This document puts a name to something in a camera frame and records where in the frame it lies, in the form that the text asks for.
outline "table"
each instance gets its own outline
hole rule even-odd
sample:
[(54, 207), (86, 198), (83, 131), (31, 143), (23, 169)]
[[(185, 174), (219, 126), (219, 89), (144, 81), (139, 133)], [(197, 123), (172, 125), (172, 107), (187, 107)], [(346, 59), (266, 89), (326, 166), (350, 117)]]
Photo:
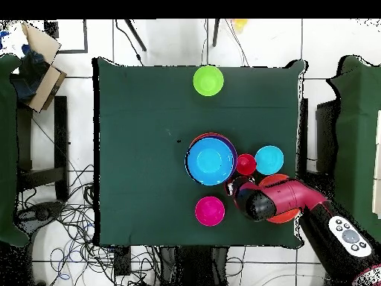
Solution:
[[(280, 172), (295, 176), (298, 76), (304, 67), (299, 60), (284, 69), (220, 68), (224, 87), (206, 98), (193, 88), (196, 66), (121, 67), (94, 59), (100, 244), (299, 247), (292, 221), (250, 221), (222, 185), (195, 183), (184, 157), (196, 136), (214, 131), (228, 137), (238, 153), (280, 147)], [(196, 202), (207, 195), (225, 205), (225, 218), (214, 227), (194, 216)]]

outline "pink bowl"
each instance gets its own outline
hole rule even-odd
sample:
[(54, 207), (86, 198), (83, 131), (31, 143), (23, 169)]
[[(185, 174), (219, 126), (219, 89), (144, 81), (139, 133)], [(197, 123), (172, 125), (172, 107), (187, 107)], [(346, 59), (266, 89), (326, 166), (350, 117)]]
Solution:
[(202, 225), (216, 226), (225, 216), (225, 207), (216, 197), (203, 197), (197, 202), (195, 213)]

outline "cardboard box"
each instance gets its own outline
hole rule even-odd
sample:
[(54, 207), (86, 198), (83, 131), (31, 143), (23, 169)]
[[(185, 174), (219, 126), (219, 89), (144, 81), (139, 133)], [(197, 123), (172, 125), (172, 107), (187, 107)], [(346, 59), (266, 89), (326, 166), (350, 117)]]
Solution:
[[(61, 44), (53, 37), (50, 37), (45, 32), (40, 31), (38, 28), (26, 22), (22, 24), (22, 30), (28, 39), (31, 49), (40, 53), (45, 61), (51, 65)], [(47, 109), (65, 77), (65, 72), (51, 65), (42, 79), (36, 91), (36, 95), (34, 95), (27, 105), (37, 112), (41, 112), (41, 109)]]

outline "green bowl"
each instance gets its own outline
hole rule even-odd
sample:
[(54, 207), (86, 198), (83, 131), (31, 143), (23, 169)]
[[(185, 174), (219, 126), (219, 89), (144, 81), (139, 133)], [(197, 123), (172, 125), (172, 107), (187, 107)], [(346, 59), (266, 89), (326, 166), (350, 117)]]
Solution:
[(223, 86), (222, 72), (214, 66), (203, 66), (197, 69), (193, 76), (193, 86), (205, 97), (216, 95)]

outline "bowl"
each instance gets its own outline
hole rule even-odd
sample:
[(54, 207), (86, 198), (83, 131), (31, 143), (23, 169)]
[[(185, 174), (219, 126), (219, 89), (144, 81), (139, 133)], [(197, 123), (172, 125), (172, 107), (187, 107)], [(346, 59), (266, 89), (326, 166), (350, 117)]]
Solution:
[(250, 174), (253, 174), (256, 167), (257, 163), (252, 155), (243, 153), (242, 155), (238, 156), (237, 171), (243, 176), (249, 176)]
[(216, 226), (225, 216), (225, 207), (216, 197), (203, 197), (196, 204), (195, 215), (204, 226)]
[(264, 174), (276, 174), (284, 163), (282, 150), (276, 146), (265, 146), (259, 149), (255, 155), (257, 171)]
[(220, 141), (224, 142), (225, 144), (228, 145), (228, 147), (230, 148), (231, 152), (233, 153), (233, 169), (231, 170), (231, 173), (229, 175), (232, 176), (233, 173), (235, 172), (235, 169), (237, 167), (237, 161), (238, 161), (238, 155), (237, 155), (237, 151), (235, 150), (235, 147), (234, 145), (224, 136), (224, 135), (221, 135), (221, 134), (217, 134), (217, 133), (205, 133), (205, 134), (202, 134), (202, 135), (199, 135), (197, 136), (191, 143), (190, 145), (192, 145), (194, 142), (196, 142), (197, 140), (199, 139), (203, 139), (203, 138), (215, 138), (215, 139), (219, 139)]
[(185, 155), (185, 168), (196, 182), (217, 185), (226, 181), (234, 170), (234, 153), (220, 139), (199, 139)]
[(211, 97), (221, 90), (223, 74), (215, 66), (200, 67), (194, 73), (193, 86), (199, 94)]

